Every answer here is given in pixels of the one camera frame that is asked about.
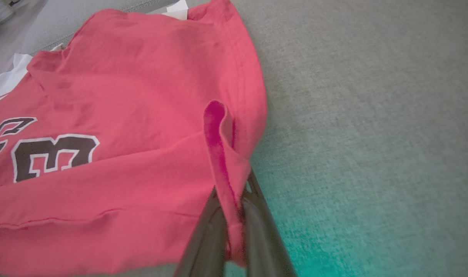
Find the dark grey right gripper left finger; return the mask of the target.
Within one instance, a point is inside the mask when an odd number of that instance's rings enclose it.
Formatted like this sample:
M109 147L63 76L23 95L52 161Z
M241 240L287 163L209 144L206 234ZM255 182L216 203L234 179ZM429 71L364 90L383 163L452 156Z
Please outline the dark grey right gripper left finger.
M213 188L174 277L224 277L227 239L226 219Z

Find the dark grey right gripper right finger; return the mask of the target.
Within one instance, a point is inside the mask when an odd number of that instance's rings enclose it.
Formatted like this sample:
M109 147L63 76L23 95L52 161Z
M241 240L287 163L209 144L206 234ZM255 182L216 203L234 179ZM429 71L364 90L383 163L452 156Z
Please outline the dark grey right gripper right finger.
M241 203L246 277L297 277L254 171L248 176Z

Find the red jersey with white trim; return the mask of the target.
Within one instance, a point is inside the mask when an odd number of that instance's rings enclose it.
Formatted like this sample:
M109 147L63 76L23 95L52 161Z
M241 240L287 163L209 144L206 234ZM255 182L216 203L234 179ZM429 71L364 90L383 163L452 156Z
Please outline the red jersey with white trim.
M185 20L107 9L0 100L0 275L114 274L180 260L211 191L243 266L241 195L266 122L229 0Z

